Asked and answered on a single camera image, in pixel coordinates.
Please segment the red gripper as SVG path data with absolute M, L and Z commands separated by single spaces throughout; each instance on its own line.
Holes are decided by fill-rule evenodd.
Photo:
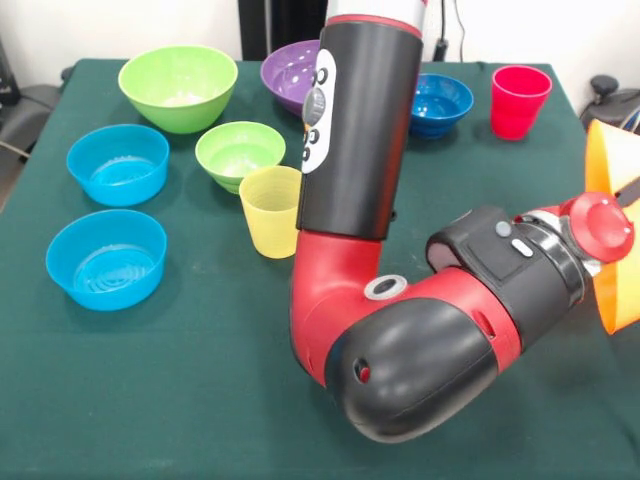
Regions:
M 604 264 L 626 257 L 634 243 L 635 231 L 621 206 L 631 206 L 640 198 L 640 177 L 616 193 L 585 192 L 568 207 L 569 228 L 575 243 L 589 257 Z

